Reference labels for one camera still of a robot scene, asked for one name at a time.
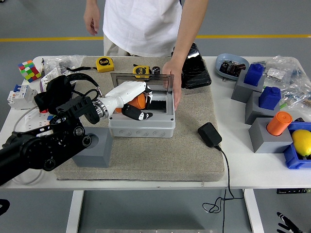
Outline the person's right hand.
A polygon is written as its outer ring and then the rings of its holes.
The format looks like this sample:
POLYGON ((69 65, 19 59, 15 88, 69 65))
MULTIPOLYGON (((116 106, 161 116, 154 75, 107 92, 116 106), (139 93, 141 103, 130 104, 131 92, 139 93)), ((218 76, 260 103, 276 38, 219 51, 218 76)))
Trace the person's right hand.
POLYGON ((97 5, 87 5, 84 13, 86 30, 92 36, 96 36, 99 30, 100 10, 97 5))

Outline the person's left hand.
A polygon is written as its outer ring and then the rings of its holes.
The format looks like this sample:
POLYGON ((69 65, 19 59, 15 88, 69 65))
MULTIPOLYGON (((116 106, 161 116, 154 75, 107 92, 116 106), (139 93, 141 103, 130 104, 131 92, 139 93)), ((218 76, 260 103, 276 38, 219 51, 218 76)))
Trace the person's left hand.
POLYGON ((170 61, 166 62, 163 66, 162 73, 165 75, 173 75, 173 100, 174 100, 174 109, 177 110, 181 97, 182 97, 182 73, 183 63, 178 59, 171 58, 170 61))

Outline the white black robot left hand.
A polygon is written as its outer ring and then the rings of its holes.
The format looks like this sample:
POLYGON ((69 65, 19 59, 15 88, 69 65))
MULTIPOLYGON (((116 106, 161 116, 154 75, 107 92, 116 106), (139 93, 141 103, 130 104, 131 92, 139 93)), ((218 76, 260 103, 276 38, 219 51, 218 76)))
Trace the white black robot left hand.
POLYGON ((108 92, 101 100, 106 107, 109 117, 112 116, 116 108, 121 108, 123 115, 134 120, 146 120, 153 116, 152 113, 146 113, 139 108, 129 104, 140 94, 146 94, 145 103, 152 101, 152 90, 146 82, 126 81, 108 92))

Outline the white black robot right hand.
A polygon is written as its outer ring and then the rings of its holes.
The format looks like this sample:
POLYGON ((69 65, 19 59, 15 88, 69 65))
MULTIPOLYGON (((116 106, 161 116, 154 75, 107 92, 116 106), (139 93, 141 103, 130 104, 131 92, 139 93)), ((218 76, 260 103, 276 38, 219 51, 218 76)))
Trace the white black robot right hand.
POLYGON ((287 230, 290 233, 303 233, 302 230, 300 230, 289 218, 287 218, 285 215, 283 215, 280 212, 276 213, 277 216, 284 222, 283 223, 278 223, 278 226, 282 228, 277 229, 278 233, 284 233, 285 230, 287 230))

